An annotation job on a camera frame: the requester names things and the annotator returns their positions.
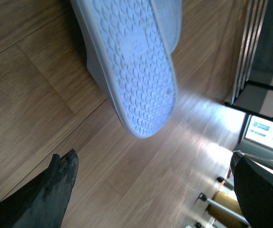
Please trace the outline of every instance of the floor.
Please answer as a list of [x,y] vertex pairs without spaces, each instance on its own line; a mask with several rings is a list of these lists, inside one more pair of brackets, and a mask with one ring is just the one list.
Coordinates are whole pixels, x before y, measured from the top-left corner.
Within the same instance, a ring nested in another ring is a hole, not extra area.
[[183,0],[176,109],[156,135],[136,140],[86,69],[70,2],[0,0],[0,201],[74,148],[63,228],[207,224],[197,197],[220,188],[244,117],[222,105],[244,10],[242,1]]

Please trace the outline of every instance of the wooden floor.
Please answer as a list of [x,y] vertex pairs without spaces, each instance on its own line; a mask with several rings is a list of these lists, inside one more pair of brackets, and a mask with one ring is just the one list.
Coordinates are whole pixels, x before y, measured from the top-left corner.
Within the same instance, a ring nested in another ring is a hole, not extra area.
[[0,201],[77,150],[64,228],[182,228],[206,224],[200,192],[225,175],[244,115],[231,92],[243,2],[183,0],[172,57],[179,97],[156,135],[136,140],[86,69],[68,0],[0,0]]

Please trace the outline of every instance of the textured rubber sole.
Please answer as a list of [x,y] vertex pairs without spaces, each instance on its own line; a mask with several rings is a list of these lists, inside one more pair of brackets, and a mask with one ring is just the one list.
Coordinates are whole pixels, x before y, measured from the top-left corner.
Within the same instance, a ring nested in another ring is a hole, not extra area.
[[154,3],[71,2],[87,52],[89,46],[97,55],[89,54],[88,61],[89,57],[96,58],[101,65],[98,69],[93,66],[98,61],[88,63],[90,73],[108,94],[126,130],[137,138],[152,136],[169,119],[177,93],[175,72]]

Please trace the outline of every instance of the chair caster wheel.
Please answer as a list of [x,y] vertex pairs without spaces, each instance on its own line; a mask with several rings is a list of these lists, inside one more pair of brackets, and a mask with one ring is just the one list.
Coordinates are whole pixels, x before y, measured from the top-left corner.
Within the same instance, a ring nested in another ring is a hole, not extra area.
[[220,182],[220,183],[222,183],[224,181],[224,179],[225,179],[224,177],[218,177],[217,181]]
[[197,223],[195,224],[195,227],[196,227],[196,228],[202,228],[202,224],[201,224],[200,222],[197,222]]

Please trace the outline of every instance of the laminate floor plank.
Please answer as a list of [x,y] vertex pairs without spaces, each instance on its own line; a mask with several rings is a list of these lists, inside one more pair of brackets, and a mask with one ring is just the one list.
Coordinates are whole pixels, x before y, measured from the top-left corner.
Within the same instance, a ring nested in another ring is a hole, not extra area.
[[0,52],[70,9],[66,0],[0,0]]
[[0,184],[73,116],[19,48],[0,53]]
[[73,10],[18,45],[75,114],[101,92],[86,69],[85,44]]

